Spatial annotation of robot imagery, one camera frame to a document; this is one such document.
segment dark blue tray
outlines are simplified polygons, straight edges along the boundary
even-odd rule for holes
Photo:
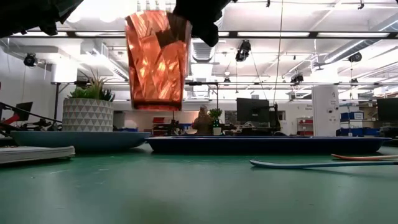
[[[171,136],[147,138],[155,152],[370,153],[389,138],[306,136]]]

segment blue stick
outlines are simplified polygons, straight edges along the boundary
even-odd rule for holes
[[[398,161],[377,161],[377,162],[324,162],[324,163],[309,163],[309,164],[283,164],[272,162],[261,162],[250,160],[250,163],[256,167],[271,168],[271,169],[303,169],[303,168],[317,168],[317,167],[352,167],[352,166],[391,166],[398,165]]]

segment white geometric planter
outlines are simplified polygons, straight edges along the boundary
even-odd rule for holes
[[[112,102],[83,98],[64,99],[62,131],[113,131]]]

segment copper foil object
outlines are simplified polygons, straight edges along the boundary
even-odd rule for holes
[[[137,110],[181,110],[190,23],[165,11],[126,18],[130,94]]]

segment person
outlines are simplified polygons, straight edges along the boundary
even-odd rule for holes
[[[207,114],[207,107],[200,106],[198,117],[192,124],[192,128],[198,130],[197,135],[212,135],[212,122],[210,115]]]

